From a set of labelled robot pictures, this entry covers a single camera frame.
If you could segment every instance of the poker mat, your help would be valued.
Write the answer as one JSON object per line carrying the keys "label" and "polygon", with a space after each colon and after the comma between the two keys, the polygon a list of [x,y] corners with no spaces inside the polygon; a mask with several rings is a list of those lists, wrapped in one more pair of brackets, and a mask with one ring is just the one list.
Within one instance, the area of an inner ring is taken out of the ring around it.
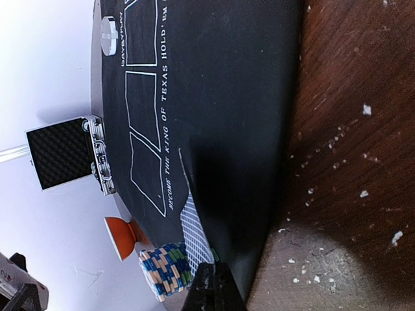
{"label": "poker mat", "polygon": [[102,55],[117,192],[154,246],[182,241],[180,150],[244,299],[279,207],[302,12],[301,0],[101,1],[118,33],[115,55]]}

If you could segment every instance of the white wall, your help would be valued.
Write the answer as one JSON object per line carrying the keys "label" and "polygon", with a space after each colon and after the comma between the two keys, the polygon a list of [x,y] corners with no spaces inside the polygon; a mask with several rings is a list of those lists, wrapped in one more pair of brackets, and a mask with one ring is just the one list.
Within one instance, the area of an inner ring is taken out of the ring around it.
{"label": "white wall", "polygon": [[[0,12],[3,150],[25,130],[90,113],[93,0],[0,0]],[[0,164],[0,211],[0,252],[27,257],[48,310],[164,310],[137,257],[119,262],[104,226],[119,212],[93,177],[41,192],[27,157]]]}

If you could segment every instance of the poker chip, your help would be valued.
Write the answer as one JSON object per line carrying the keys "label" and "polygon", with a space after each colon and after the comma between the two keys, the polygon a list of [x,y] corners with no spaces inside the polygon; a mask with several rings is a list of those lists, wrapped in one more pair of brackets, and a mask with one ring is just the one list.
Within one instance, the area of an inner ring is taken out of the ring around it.
{"label": "poker chip", "polygon": [[158,301],[182,292],[193,280],[184,243],[169,243],[161,248],[142,250],[139,261]]}

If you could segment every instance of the white speck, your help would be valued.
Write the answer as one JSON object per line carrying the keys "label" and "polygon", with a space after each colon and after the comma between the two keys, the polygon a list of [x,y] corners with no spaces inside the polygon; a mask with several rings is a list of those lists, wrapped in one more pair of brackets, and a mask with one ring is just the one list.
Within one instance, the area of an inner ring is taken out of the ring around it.
{"label": "white speck", "polygon": [[396,247],[396,246],[397,246],[397,242],[399,241],[399,239],[400,239],[402,236],[403,236],[402,231],[398,231],[397,233],[395,233],[395,236],[394,236],[394,238],[392,239],[392,245],[393,245],[394,247]]}
{"label": "white speck", "polygon": [[366,190],[363,190],[361,193],[361,198],[365,198],[369,195],[369,192],[367,192]]}
{"label": "white speck", "polygon": [[363,115],[372,115],[372,107],[363,105]]}

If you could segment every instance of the wooden table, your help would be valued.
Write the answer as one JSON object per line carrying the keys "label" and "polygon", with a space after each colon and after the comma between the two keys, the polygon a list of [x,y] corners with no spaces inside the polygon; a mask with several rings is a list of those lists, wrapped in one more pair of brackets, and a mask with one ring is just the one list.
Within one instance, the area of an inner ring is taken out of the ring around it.
{"label": "wooden table", "polygon": [[283,210],[248,309],[415,310],[415,2],[306,10]]}

